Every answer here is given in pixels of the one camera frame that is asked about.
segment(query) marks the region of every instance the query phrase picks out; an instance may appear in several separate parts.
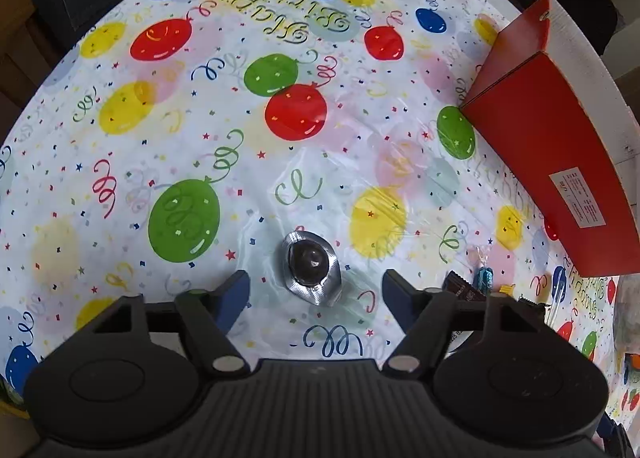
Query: birthday tablecloth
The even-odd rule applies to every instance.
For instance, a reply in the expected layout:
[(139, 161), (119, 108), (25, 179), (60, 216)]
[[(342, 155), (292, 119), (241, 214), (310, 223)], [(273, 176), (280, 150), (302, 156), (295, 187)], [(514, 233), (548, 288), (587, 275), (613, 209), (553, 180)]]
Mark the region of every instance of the birthday tablecloth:
[[(486, 0), (125, 0), (2, 147), (0, 372), (21, 394), (120, 295), (171, 300), (238, 268), (251, 294), (228, 336), (252, 365), (382, 362), (402, 338), (382, 273), (441, 287), (482, 255), (534, 301), (564, 266), (554, 328), (620, 390), (617, 279), (577, 274), (457, 107), (507, 24)], [(335, 248), (333, 307), (282, 284), (296, 229)]]

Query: round table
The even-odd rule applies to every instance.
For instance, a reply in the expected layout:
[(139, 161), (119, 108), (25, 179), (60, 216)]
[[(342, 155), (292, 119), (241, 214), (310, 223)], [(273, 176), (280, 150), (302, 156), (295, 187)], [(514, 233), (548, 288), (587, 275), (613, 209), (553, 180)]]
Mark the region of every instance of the round table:
[[(171, 300), (239, 268), (251, 295), (228, 336), (252, 365), (382, 362), (402, 338), (382, 273), (441, 287), (482, 259), (533, 301), (564, 266), (553, 327), (613, 388), (617, 278), (577, 274), (457, 108), (516, 16), (505, 0), (124, 0), (2, 148), (0, 372), (21, 393), (120, 295)], [(294, 230), (334, 247), (334, 307), (281, 283)]]

